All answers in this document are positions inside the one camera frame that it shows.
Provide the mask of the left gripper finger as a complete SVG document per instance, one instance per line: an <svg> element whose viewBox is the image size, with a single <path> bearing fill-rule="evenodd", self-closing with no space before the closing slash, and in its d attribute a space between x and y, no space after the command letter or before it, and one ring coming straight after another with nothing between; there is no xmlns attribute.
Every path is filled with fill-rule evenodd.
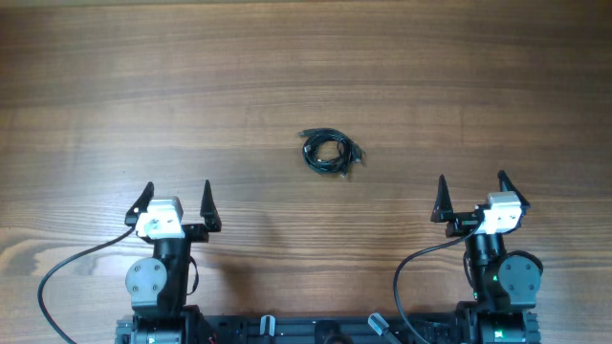
<svg viewBox="0 0 612 344"><path fill-rule="evenodd" d="M146 212L149 203L154 197L154 183L148 182L141 196L133 203L125 214L124 223L127 226L135 226L139 217Z"/></svg>
<svg viewBox="0 0 612 344"><path fill-rule="evenodd" d="M222 230L222 221L213 200L209 180L205 180L200 217L204 219L204 225L207 232L220 232Z"/></svg>

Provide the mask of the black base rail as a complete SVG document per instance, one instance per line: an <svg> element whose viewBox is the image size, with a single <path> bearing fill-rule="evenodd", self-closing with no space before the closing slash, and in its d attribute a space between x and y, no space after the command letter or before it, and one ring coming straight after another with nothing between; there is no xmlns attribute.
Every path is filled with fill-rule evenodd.
<svg viewBox="0 0 612 344"><path fill-rule="evenodd" d="M273 317L216 315L192 338L177 325L117 322L117 343L527 343L541 341L537 317L465 312L416 313L410 326L397 317Z"/></svg>

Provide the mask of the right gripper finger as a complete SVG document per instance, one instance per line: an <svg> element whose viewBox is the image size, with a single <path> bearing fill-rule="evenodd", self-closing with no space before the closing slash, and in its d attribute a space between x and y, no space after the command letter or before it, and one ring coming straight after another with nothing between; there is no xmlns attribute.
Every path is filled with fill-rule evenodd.
<svg viewBox="0 0 612 344"><path fill-rule="evenodd" d="M433 223L450 222L454 219L454 210L450 199L448 184L444 175L439 177L436 201L430 221Z"/></svg>
<svg viewBox="0 0 612 344"><path fill-rule="evenodd" d="M520 207L522 210L529 210L531 208L530 203L525 199L525 197L520 193L520 191L513 185L510 178L506 174L504 170L499 170L497 173L497 178L499 180L499 187L502 192L514 192L520 201Z"/></svg>

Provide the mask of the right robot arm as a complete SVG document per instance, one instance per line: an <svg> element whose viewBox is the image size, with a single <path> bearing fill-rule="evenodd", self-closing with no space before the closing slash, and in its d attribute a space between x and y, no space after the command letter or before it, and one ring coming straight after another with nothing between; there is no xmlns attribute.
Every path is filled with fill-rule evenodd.
<svg viewBox="0 0 612 344"><path fill-rule="evenodd" d="M447 225L446 236L466 245L464 268L474 293L455 311L461 343L527 343L541 341L536 294L543 264L524 250L508 252L504 237L521 227L530 203L504 171L497 174L499 190L469 212L453 209L448 185L439 178L431 221Z"/></svg>

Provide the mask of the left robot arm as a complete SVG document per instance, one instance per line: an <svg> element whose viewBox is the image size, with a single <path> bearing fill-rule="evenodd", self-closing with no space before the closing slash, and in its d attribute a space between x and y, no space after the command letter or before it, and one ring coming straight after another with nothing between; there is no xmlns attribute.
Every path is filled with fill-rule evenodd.
<svg viewBox="0 0 612 344"><path fill-rule="evenodd" d="M153 246L153 253L134 263L126 273L125 286L134 311L117 324L115 341L129 344L216 343L216 331L200 308L186 303L199 279L187 285L189 268L196 267L191 245L206 243L219 232L222 222L213 201L210 182L205 182L199 224L184 224L177 197L156 198L148 183L126 212L125 224Z"/></svg>

